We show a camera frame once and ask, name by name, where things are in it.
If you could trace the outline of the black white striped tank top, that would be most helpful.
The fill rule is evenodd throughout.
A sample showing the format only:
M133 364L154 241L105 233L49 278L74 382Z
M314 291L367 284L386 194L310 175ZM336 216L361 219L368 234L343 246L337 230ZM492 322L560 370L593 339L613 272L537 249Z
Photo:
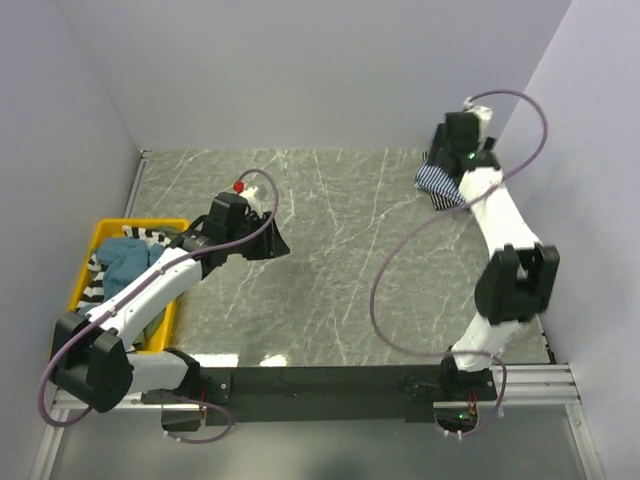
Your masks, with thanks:
M423 161L423 163L427 162L427 163L431 164L429 162L429 160L428 160L428 153L427 152L424 152L422 154L422 161ZM443 198L442 196L437 195L435 193L429 193L429 192L427 192L427 193L429 194L429 197L430 197L430 199L432 201L434 209L438 210L438 211L448 210L448 209L452 209L452 208L456 208L456 207L464 207L466 205L465 200L464 200L463 203L457 203L457 202L449 201L446 198Z

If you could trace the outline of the blue white striped tank top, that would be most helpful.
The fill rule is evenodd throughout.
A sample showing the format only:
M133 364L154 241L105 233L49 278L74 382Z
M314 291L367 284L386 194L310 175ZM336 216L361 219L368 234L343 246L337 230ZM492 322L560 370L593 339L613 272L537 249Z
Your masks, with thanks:
M435 193L449 201L457 203L464 202L458 185L437 165L431 165L427 162L423 163L414 176L414 184L424 191Z

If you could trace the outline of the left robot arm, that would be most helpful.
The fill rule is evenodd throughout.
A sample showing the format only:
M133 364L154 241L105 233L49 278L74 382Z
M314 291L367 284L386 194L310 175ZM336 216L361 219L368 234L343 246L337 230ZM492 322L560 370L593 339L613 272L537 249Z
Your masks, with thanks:
M166 390L179 402L199 398L201 367L191 356L176 349L129 349L157 315L229 256L261 261L289 254L264 197L257 187L218 194L208 214L131 284L85 316L69 312L60 318L45 379L100 413L133 393Z

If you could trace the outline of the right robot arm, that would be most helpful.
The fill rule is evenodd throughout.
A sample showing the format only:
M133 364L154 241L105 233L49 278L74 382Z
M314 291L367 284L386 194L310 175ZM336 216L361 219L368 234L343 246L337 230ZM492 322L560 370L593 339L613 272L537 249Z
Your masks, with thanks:
M483 135L492 112L476 107L445 115L427 163L443 170L483 235L489 261L474 290L476 312L441 362L439 387L452 399L483 386L486 370L520 326L549 304L560 255L526 224Z

